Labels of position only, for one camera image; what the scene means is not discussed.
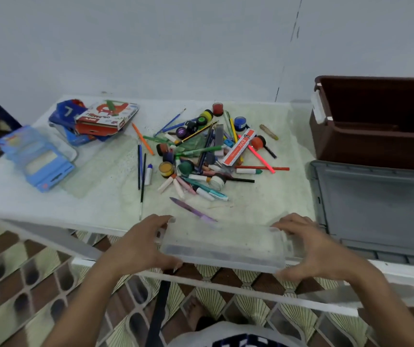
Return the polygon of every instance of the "plastic latch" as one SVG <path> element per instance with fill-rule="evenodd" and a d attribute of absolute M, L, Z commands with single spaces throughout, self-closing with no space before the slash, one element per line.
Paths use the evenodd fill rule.
<path fill-rule="evenodd" d="M 316 123 L 321 124 L 326 120 L 326 114 L 322 107 L 322 101 L 319 90 L 311 94 L 311 103 L 313 104 L 313 112 L 315 114 Z"/>

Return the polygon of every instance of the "person's left hand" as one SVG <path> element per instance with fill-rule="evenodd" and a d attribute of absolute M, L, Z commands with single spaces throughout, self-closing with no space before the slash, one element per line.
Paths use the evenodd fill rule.
<path fill-rule="evenodd" d="M 118 277 L 139 273 L 150 268 L 174 269 L 183 262 L 160 253 L 154 239 L 160 227 L 164 227 L 171 215 L 149 215 L 135 224 L 119 241 L 111 246 L 96 264 L 103 264 Z"/>

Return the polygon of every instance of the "wall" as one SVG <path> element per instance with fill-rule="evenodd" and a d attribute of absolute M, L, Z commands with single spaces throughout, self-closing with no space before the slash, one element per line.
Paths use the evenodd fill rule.
<path fill-rule="evenodd" d="M 414 0 L 0 0 L 24 124 L 64 93 L 288 102 L 321 74 L 414 76 Z"/>
<path fill-rule="evenodd" d="M 64 93 L 274 101 L 300 0 L 0 0 L 0 104 Z"/>

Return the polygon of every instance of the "brown plastic bin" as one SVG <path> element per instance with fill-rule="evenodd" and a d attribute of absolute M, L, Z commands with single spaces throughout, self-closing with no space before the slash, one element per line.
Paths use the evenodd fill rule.
<path fill-rule="evenodd" d="M 414 169 L 414 78 L 320 76 L 315 82 L 319 108 L 309 124 L 319 160 Z"/>

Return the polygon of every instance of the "person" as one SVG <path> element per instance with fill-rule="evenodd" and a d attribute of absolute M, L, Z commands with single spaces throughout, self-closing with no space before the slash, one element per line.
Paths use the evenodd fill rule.
<path fill-rule="evenodd" d="M 45 340 L 45 347 L 94 346 L 109 297 L 123 275 L 153 267 L 176 269 L 182 265 L 178 258 L 160 253 L 154 243 L 158 229 L 166 226 L 170 218 L 148 216 L 100 257 Z M 273 227 L 300 237 L 306 252 L 300 264 L 283 269 L 276 276 L 294 282 L 310 277 L 347 281 L 363 303 L 382 346 L 414 347 L 414 316 L 375 266 L 332 240 L 308 217 L 290 214 Z M 251 346 L 304 346 L 302 341 L 271 329 L 226 321 L 215 323 L 204 315 L 201 304 L 192 303 L 188 318 L 196 332 L 178 336 L 169 346 L 232 347 L 243 346 L 245 340 Z"/>

